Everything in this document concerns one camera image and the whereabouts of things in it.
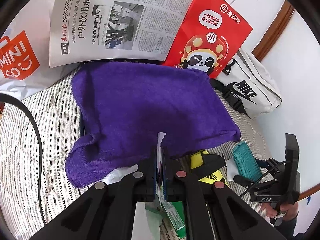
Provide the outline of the person's right hand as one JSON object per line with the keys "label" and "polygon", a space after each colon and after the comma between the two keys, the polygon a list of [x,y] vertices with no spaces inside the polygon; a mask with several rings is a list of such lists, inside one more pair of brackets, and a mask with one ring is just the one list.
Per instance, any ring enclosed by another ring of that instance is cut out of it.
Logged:
{"label": "person's right hand", "polygon": [[[294,204],[283,203],[279,209],[281,212],[285,213],[285,216],[283,217],[284,221],[293,220],[298,215],[298,202],[295,202]],[[270,203],[263,203],[261,205],[261,210],[266,211],[266,216],[268,218],[274,218],[278,214],[278,211],[274,209]]]}

